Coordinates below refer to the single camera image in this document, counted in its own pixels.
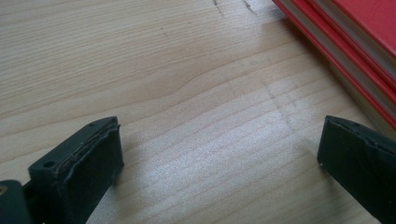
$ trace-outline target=light wood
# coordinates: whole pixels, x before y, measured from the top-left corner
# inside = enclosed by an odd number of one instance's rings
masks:
[[[376,223],[316,160],[371,127],[265,0],[3,0],[0,176],[118,116],[125,168],[89,223]]]

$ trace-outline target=red book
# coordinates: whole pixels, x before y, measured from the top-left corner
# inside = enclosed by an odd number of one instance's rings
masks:
[[[305,0],[274,2],[396,131],[396,94],[378,78],[372,67]]]
[[[396,1],[307,2],[396,90]]]

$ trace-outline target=black object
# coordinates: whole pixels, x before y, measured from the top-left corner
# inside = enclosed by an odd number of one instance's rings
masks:
[[[380,222],[396,223],[396,142],[328,116],[318,162]]]
[[[0,223],[85,223],[123,166],[117,118],[92,122],[29,167],[31,181],[0,182]]]

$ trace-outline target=wood grain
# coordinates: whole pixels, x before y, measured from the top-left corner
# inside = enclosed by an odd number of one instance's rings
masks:
[[[371,127],[270,1],[0,2],[0,176],[118,116],[125,168],[89,223],[376,223],[316,161]]]

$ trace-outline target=wooden surface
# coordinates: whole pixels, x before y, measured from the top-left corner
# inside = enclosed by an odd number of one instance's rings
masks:
[[[266,0],[2,0],[0,176],[118,116],[125,168],[89,223],[376,223],[316,161],[370,126]]]

